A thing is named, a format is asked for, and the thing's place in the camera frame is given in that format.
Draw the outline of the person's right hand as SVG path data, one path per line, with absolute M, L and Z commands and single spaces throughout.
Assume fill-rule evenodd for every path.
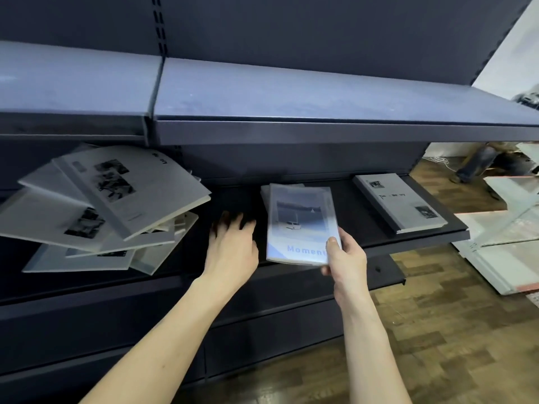
M 321 267 L 323 276 L 334 281 L 334 296 L 341 308 L 355 306 L 368 297 L 367 256 L 354 238 L 339 227 L 343 260 L 337 266 Z

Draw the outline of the person's left hand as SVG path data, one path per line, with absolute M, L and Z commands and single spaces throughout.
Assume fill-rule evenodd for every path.
M 229 300 L 250 279 L 259 264 L 258 248 L 219 244 L 207 249 L 200 277 L 215 298 Z

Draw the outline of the blue book with car photo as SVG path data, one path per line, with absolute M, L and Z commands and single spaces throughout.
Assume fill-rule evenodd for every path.
M 339 239 L 330 187 L 270 186 L 266 260 L 292 265 L 328 264 L 326 242 Z

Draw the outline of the person's right forearm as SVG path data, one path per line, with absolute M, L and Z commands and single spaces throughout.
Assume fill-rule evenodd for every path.
M 335 287 L 341 309 L 350 404 L 412 404 L 386 329 L 368 291 Z

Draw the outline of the person's left forearm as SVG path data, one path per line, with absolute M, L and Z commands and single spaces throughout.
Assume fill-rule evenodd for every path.
M 243 283 L 202 275 L 79 404 L 171 404 L 213 321 Z

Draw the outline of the black shelf board with books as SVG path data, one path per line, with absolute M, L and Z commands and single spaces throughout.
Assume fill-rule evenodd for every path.
M 330 187 L 339 226 L 356 240 L 368 257 L 413 251 L 469 239 L 468 227 L 449 209 L 411 177 L 405 177 L 405 181 L 447 221 L 446 225 L 438 229 L 395 234 L 351 179 L 308 182 L 305 185 Z M 259 249 L 259 265 L 272 265 L 272 262 L 266 260 L 268 218 L 260 187 L 260 183 L 211 187 L 211 200 L 195 210 L 199 220 L 183 246 L 185 256 L 191 258 L 193 266 L 200 269 L 204 265 L 210 227 L 223 211 L 229 211 L 231 214 L 242 212 L 247 220 L 253 219 L 257 222 L 254 239 Z

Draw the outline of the gray book with photo print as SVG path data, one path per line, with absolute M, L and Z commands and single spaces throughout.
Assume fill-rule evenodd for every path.
M 24 187 L 60 201 L 90 206 L 88 199 L 54 164 L 48 162 L 17 181 Z
M 128 270 L 135 250 L 67 258 L 67 248 L 42 244 L 23 268 L 23 273 Z
M 124 241 L 211 199 L 200 181 L 158 150 L 98 147 L 51 162 Z
M 174 220 L 174 242 L 171 244 L 153 245 L 139 249 L 131 260 L 130 268 L 143 274 L 152 276 L 168 256 L 174 251 L 186 233 L 198 220 L 198 215 L 186 212 Z
M 103 254 L 175 242 L 169 231 L 143 233 L 123 240 L 93 208 L 21 189 L 0 205 L 0 235 L 58 245 L 83 254 Z

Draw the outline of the gray book with small photos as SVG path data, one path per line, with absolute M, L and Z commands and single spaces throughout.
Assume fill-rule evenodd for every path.
M 395 173 L 356 175 L 353 183 L 396 234 L 438 229 L 448 224 Z

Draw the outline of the wide dark blue shelf board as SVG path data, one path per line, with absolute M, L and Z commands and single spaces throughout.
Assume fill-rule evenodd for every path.
M 473 87 L 166 59 L 162 145 L 539 141 L 539 112 Z

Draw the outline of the large white metal shelf panel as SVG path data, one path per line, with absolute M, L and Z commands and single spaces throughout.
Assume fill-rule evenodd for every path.
M 539 291 L 539 210 L 458 213 L 470 238 L 459 255 L 500 295 Z

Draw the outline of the dark blue metal shelving unit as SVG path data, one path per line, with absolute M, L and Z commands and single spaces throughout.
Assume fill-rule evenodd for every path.
M 155 55 L 163 67 L 188 59 L 472 87 L 531 1 L 0 0 L 0 41 Z M 159 149 L 210 190 L 386 173 L 405 181 L 430 144 L 162 145 L 154 126 L 153 108 L 148 145 L 1 140 L 0 204 L 19 178 L 80 143 Z M 73 402 L 87 392 L 201 274 L 183 247 L 194 227 L 153 276 L 23 273 L 39 245 L 0 237 L 0 404 Z M 370 258 L 374 288 L 405 283 L 389 255 Z M 259 266 L 217 317 L 184 384 L 340 336 L 329 278 Z

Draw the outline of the narrow dark blue shelf board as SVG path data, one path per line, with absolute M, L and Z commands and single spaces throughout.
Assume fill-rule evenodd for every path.
M 148 145 L 155 55 L 0 41 L 0 141 Z

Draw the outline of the small white object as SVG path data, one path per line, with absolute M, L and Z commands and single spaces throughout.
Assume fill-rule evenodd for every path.
M 539 111 L 539 91 L 517 94 L 512 98 L 512 101 Z

